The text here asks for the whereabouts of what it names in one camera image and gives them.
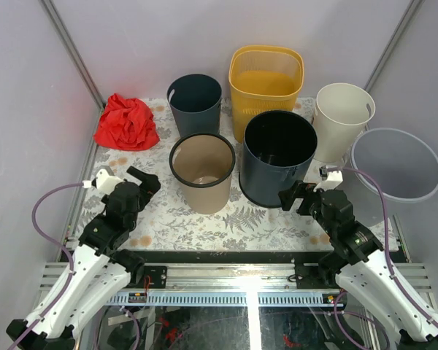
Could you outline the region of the beige bin with black rim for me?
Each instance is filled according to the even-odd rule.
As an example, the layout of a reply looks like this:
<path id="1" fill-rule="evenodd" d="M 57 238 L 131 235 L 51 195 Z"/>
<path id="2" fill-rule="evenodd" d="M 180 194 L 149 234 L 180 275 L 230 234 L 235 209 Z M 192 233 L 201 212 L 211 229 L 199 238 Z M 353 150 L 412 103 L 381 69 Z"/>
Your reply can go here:
<path id="1" fill-rule="evenodd" d="M 182 137 L 171 149 L 169 167 L 186 203 L 199 214 L 214 214 L 228 202 L 236 155 L 219 134 Z"/>

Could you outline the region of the slate blue tapered bin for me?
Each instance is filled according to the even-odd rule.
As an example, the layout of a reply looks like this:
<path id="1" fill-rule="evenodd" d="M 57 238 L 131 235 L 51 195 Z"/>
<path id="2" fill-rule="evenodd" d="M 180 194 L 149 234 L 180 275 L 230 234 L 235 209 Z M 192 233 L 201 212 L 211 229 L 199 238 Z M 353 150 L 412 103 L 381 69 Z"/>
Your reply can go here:
<path id="1" fill-rule="evenodd" d="M 166 97 L 181 137 L 219 134 L 222 88 L 216 79 L 205 74 L 179 77 Z"/>

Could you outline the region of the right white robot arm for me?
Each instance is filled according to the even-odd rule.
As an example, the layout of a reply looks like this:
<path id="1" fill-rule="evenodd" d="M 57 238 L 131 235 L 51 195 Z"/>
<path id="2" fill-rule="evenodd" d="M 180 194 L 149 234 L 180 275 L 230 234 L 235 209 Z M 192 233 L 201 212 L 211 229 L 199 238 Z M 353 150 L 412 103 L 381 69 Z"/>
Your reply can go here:
<path id="1" fill-rule="evenodd" d="M 349 292 L 397 336 L 399 349 L 438 349 L 438 313 L 403 277 L 388 247 L 355 219 L 346 194 L 296 181 L 279 198 L 284 211 L 300 199 L 297 213 L 311 216 L 329 236 L 333 250 L 318 262 L 323 286 Z"/>

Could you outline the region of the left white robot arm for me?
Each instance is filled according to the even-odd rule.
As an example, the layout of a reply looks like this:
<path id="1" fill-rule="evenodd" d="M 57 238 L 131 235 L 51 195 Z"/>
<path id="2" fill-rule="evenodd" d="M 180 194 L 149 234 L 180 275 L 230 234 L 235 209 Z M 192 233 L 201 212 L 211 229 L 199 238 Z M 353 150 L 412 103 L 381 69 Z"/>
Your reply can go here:
<path id="1" fill-rule="evenodd" d="M 103 195 L 104 210 L 84 227 L 73 252 L 57 245 L 68 265 L 26 318 L 10 322 L 11 349 L 73 349 L 82 329 L 113 295 L 145 281 L 144 259 L 121 245 L 161 183 L 156 175 L 133 166 L 127 172 L 134 182 L 102 167 L 94 179 L 76 183 L 76 187 L 96 188 Z"/>

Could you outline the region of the floral patterned table mat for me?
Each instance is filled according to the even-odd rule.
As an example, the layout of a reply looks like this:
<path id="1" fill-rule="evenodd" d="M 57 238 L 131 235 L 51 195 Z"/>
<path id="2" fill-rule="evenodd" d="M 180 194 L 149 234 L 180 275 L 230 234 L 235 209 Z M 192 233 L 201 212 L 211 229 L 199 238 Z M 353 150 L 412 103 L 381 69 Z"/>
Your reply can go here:
<path id="1" fill-rule="evenodd" d="M 123 248 L 158 251 L 329 251 L 329 237 L 310 217 L 295 211 L 265 209 L 242 193 L 235 169 L 227 204 L 217 213 L 198 214 L 183 197 L 169 167 L 169 153 L 180 135 L 168 101 L 146 98 L 154 115 L 160 141 L 142 152 L 98 147 L 93 169 L 109 166 L 114 175 L 131 180 L 126 171 L 134 166 L 158 176 L 160 191 L 138 216 L 136 229 Z"/>

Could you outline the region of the large dark navy bin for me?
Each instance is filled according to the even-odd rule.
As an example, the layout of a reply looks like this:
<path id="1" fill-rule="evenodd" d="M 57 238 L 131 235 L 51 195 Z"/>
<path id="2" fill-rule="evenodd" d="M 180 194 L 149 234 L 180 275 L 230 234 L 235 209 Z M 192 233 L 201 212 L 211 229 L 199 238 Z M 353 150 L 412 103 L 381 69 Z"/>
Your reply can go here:
<path id="1" fill-rule="evenodd" d="M 314 158 L 318 137 L 301 115 L 272 110 L 256 115 L 242 140 L 239 186 L 257 206 L 281 207 L 279 192 L 303 180 Z"/>

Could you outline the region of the crumpled red cloth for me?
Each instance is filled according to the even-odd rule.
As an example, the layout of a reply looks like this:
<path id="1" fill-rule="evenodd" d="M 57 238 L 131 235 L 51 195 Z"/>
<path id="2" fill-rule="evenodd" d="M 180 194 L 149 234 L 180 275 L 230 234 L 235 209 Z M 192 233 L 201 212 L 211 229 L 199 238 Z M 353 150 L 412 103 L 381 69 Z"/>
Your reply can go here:
<path id="1" fill-rule="evenodd" d="M 160 141 L 150 107 L 138 98 L 117 93 L 108 98 L 93 139 L 101 147 L 137 152 Z"/>

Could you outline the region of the cream white bin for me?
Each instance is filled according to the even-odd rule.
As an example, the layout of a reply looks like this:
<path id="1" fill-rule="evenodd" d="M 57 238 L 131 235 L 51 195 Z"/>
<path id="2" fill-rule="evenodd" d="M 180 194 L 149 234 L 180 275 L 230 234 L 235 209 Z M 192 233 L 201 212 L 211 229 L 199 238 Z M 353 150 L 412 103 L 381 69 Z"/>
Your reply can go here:
<path id="1" fill-rule="evenodd" d="M 318 137 L 315 159 L 335 163 L 374 117 L 375 102 L 362 88 L 345 82 L 322 87 L 316 96 L 312 125 Z"/>

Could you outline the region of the yellow mesh basket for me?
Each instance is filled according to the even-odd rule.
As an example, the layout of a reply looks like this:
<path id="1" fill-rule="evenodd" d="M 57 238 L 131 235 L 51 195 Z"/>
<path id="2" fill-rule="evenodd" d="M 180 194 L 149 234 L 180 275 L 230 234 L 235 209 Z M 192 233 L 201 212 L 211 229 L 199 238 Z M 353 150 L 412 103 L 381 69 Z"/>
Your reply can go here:
<path id="1" fill-rule="evenodd" d="M 304 84 L 304 61 L 286 47 L 244 46 L 231 59 L 228 81 L 234 137 L 241 143 L 256 115 L 293 109 Z"/>

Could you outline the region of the translucent grey bin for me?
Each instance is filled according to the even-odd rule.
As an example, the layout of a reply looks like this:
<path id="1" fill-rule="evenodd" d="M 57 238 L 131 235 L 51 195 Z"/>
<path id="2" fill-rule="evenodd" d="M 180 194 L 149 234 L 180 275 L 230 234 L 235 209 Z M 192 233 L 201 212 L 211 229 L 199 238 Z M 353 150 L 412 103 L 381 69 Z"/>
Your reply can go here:
<path id="1" fill-rule="evenodd" d="M 383 221 L 377 188 L 354 169 L 368 174 L 383 191 L 387 215 L 405 211 L 438 190 L 438 157 L 430 146 L 408 132 L 373 128 L 353 143 L 344 170 L 343 190 L 355 219 L 367 227 Z"/>

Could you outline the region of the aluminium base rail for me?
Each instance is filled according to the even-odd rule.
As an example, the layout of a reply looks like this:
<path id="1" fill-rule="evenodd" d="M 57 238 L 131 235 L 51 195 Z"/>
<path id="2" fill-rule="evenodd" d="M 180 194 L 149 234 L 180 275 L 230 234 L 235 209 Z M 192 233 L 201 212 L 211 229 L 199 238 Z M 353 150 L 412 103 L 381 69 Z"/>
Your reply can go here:
<path id="1" fill-rule="evenodd" d="M 330 307 L 338 289 L 299 289 L 288 280 L 291 264 L 168 264 L 160 289 L 125 288 L 109 306 L 244 306 L 250 297 L 264 307 Z"/>

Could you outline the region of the left aluminium frame post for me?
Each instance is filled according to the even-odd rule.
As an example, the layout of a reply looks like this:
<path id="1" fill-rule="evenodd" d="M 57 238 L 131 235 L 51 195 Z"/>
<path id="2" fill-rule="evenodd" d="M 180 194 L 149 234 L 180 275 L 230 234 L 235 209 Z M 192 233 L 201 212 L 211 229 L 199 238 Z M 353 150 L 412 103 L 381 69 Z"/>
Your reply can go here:
<path id="1" fill-rule="evenodd" d="M 91 73 L 89 72 L 87 66 L 85 65 L 82 56 L 77 49 L 69 30 L 67 29 L 62 17 L 60 16 L 54 1 L 51 0 L 40 0 L 43 10 L 45 11 L 47 17 L 49 18 L 52 26 L 57 33 L 59 39 L 61 40 L 62 45 L 64 46 L 67 54 L 74 67 L 76 68 L 83 84 L 86 86 L 88 92 L 91 95 L 91 98 L 97 105 L 98 109 L 103 110 L 105 108 L 104 99 L 99 92 L 99 89 L 94 82 Z"/>

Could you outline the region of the aluminium frame post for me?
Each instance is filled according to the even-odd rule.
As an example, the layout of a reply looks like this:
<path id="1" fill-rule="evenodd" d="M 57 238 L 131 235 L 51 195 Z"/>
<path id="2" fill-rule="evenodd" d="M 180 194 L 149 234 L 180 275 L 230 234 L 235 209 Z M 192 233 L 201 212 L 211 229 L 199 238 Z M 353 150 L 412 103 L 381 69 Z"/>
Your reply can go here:
<path id="1" fill-rule="evenodd" d="M 410 27 L 412 21 L 415 19 L 415 16 L 418 14 L 420 8 L 424 4 L 424 0 L 411 0 L 405 9 L 400 21 L 398 22 L 396 28 L 394 29 L 391 38 L 388 40 L 385 49 L 383 50 L 380 58 L 378 59 L 372 73 L 370 74 L 365 86 L 364 90 L 368 93 L 371 93 L 372 88 L 378 81 L 378 78 L 382 74 L 386 64 L 389 62 L 392 54 L 397 48 L 398 44 L 402 40 L 404 34 Z"/>
<path id="2" fill-rule="evenodd" d="M 54 1 L 51 0 L 40 0 L 43 10 L 45 11 L 47 17 L 49 18 L 52 26 L 57 33 L 59 39 L 61 40 L 62 45 L 64 46 L 67 54 L 74 67 L 76 68 L 83 84 L 86 86 L 88 92 L 91 95 L 91 98 L 97 105 L 98 109 L 103 110 L 105 108 L 104 99 L 99 92 L 99 89 L 94 82 L 91 73 L 89 72 L 87 66 L 85 65 L 82 56 L 77 49 L 69 30 L 67 29 L 62 17 L 60 16 Z"/>

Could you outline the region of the right aluminium frame post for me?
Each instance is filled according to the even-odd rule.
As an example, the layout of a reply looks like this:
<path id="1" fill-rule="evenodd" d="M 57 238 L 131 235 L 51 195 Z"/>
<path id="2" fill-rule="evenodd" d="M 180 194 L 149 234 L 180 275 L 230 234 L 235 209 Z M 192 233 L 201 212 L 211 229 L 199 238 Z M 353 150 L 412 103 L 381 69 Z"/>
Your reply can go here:
<path id="1" fill-rule="evenodd" d="M 365 86 L 364 90 L 368 93 L 371 93 L 372 88 L 378 81 L 378 78 L 382 74 L 386 64 L 389 62 L 392 54 L 397 48 L 398 44 L 402 40 L 404 34 L 410 27 L 412 21 L 415 19 L 415 16 L 418 14 L 420 8 L 424 4 L 424 0 L 411 0 L 405 9 L 400 21 L 398 22 L 396 28 L 394 29 L 391 38 L 388 40 L 385 49 L 383 50 L 380 58 L 378 59 L 372 73 L 370 74 Z"/>

